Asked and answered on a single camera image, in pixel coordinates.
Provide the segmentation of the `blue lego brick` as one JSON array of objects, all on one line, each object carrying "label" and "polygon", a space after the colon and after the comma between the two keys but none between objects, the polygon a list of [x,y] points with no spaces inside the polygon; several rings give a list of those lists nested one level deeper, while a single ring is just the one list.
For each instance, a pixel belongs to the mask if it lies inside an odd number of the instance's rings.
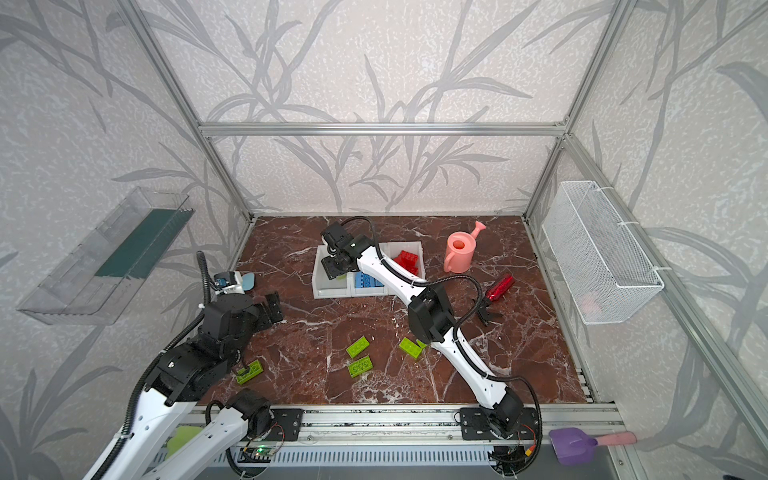
[{"label": "blue lego brick", "polygon": [[382,288],[383,284],[374,277],[358,272],[355,275],[355,288],[356,289],[368,289],[368,288]]}]

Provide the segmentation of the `green lego brick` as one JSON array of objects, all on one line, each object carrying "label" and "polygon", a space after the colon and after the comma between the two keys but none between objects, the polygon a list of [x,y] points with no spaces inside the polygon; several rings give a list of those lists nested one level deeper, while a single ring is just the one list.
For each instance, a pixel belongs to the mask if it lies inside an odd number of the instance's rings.
[{"label": "green lego brick", "polygon": [[244,385],[263,372],[263,366],[259,360],[250,362],[246,367],[240,368],[235,373],[235,381],[238,385]]},{"label": "green lego brick", "polygon": [[357,378],[373,369],[373,363],[369,356],[362,357],[347,366],[351,378]]},{"label": "green lego brick", "polygon": [[414,360],[418,360],[422,355],[424,347],[409,338],[403,338],[399,343],[399,348]]},{"label": "green lego brick", "polygon": [[364,352],[369,346],[369,340],[365,336],[361,336],[352,345],[346,348],[346,352],[351,359],[354,359],[362,352]]}]

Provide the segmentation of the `red lego brick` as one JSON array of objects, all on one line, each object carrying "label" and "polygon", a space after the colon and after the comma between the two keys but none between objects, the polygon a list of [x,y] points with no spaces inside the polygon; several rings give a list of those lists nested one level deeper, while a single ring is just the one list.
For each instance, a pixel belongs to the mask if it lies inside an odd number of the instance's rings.
[{"label": "red lego brick", "polygon": [[394,258],[393,261],[412,275],[418,275],[418,268],[413,262],[404,260],[401,256]]},{"label": "red lego brick", "polygon": [[407,264],[417,264],[419,260],[419,257],[416,254],[405,251],[405,250],[403,250],[400,253],[399,258],[402,260],[403,263],[407,263]]}]

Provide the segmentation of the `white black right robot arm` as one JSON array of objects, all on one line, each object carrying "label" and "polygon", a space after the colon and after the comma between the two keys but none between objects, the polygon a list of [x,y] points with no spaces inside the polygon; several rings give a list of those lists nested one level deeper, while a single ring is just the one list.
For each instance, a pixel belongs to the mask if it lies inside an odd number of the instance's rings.
[{"label": "white black right robot arm", "polygon": [[407,308],[408,324],[415,337],[435,348],[460,374],[473,392],[491,432],[508,439],[522,424],[524,402],[509,386],[520,382],[534,403],[531,426],[537,440],[542,439],[542,412],[531,383],[522,376],[498,376],[488,368],[463,335],[461,326],[481,305],[477,299],[471,309],[458,318],[443,285],[468,281],[483,295],[481,284],[467,274],[453,274],[434,281],[421,279],[385,255],[380,247],[375,223],[366,216],[352,216],[329,224],[321,233],[328,255],[321,260],[331,280],[347,273],[362,272],[394,291]]}]

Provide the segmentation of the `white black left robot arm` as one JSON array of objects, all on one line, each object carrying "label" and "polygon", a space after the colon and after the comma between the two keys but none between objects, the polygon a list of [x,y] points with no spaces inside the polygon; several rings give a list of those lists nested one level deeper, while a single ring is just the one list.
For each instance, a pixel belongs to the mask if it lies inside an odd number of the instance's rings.
[{"label": "white black left robot arm", "polygon": [[280,297],[261,303],[248,292],[253,277],[238,271],[211,275],[203,252],[196,260],[203,301],[195,319],[148,365],[134,386],[123,424],[86,473],[88,479],[194,479],[244,439],[268,436],[277,422],[270,402],[243,389],[216,403],[202,431],[156,467],[159,450],[207,392],[245,364],[253,335],[283,321]]}]

